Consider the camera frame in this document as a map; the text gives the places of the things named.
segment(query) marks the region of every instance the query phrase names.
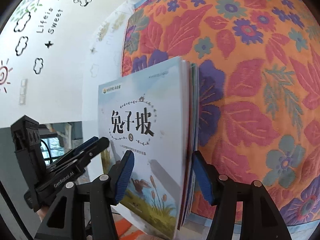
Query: green leaf drawing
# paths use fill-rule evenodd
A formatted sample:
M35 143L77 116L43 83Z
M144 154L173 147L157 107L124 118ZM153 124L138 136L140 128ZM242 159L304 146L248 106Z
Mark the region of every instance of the green leaf drawing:
M120 28L120 26L123 24L124 22L124 19L125 19L125 14L124 13L121 13L119 15L119 17L115 20L112 28L116 31Z
M99 41L102 41L103 38L104 38L104 36L107 34L108 29L109 29L109 25L110 25L110 23L106 23L106 24L104 25L104 27L103 27L102 29L100 29L99 39L98 39Z
M287 88L287 86L294 85L292 75L295 73L285 70L286 66L278 69L278 65L275 64L271 70L265 69L262 73L266 81L266 87L263 91L264 104L267 106L266 113L271 113L272 120L274 120L276 112L279 111L278 100L283 99L292 126L296 127L300 140L303 110L299 106L299 98Z

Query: illustrated bird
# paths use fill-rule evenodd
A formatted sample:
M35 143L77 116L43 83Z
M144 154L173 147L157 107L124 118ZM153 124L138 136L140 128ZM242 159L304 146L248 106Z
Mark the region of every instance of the illustrated bird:
M142 189L145 188L151 188L149 186L149 182L145 181L144 179L138 180L131 178L131 181L134 185L134 188L138 192L139 195L143 195Z

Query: white wall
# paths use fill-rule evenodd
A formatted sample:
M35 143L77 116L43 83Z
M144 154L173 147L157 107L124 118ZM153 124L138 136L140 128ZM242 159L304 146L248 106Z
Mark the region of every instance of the white wall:
M86 52L90 52L89 40L106 16L125 0L87 0L86 6L84 0L76 1L26 0L23 6L28 5L30 20L25 28L16 27L15 18L25 13L24 9L16 16L19 8L4 27L0 34L0 128L9 127L25 114L40 123L81 121L83 67ZM15 49L21 37L28 37L27 47L17 56ZM45 46L48 41L53 43L49 48ZM40 74L33 70L36 58L43 59ZM28 79L26 103L19 105L23 79Z

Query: children's book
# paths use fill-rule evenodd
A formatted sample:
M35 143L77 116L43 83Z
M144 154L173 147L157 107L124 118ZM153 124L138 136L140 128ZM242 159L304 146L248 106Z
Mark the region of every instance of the children's book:
M99 136L110 140L101 154L104 172L126 150L134 153L133 172L120 203L130 210L128 220L136 227L167 239L175 238L192 195L195 77L190 64L175 57L99 86Z

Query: orange object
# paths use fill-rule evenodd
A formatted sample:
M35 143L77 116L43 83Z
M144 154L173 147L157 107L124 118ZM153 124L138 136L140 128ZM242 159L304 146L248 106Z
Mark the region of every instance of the orange object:
M116 230L119 237L121 237L132 226L132 224L124 218L115 222L115 225L116 225Z

